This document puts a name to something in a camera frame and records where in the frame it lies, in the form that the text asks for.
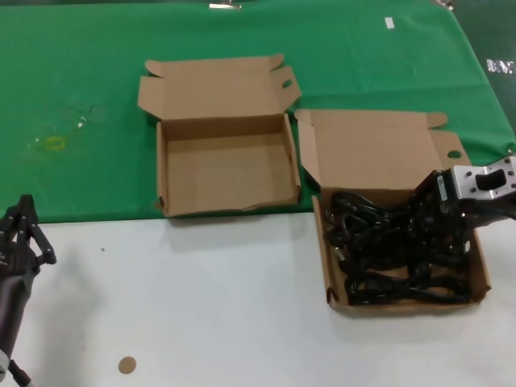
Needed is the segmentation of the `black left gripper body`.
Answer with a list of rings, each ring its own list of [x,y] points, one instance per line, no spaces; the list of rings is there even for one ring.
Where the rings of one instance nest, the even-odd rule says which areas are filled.
[[[40,269],[30,243],[31,231],[1,232],[1,282],[33,283]]]

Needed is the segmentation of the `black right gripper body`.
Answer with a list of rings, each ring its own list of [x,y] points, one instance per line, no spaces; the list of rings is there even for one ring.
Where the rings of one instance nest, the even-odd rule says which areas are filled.
[[[431,172],[414,189],[410,213],[418,240],[431,251],[468,251],[472,226],[451,169]]]

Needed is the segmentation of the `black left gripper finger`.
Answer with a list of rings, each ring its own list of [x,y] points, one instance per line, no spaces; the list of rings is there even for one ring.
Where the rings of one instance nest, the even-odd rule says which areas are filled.
[[[1,218],[1,242],[7,243],[17,239],[18,242],[23,241],[19,221],[21,219],[22,198],[16,205],[7,208],[6,213]]]
[[[24,194],[20,198],[19,205],[17,243],[30,250],[30,241],[33,239],[41,251],[41,254],[35,258],[35,262],[37,264],[55,264],[56,254],[39,226],[34,198],[30,194]]]

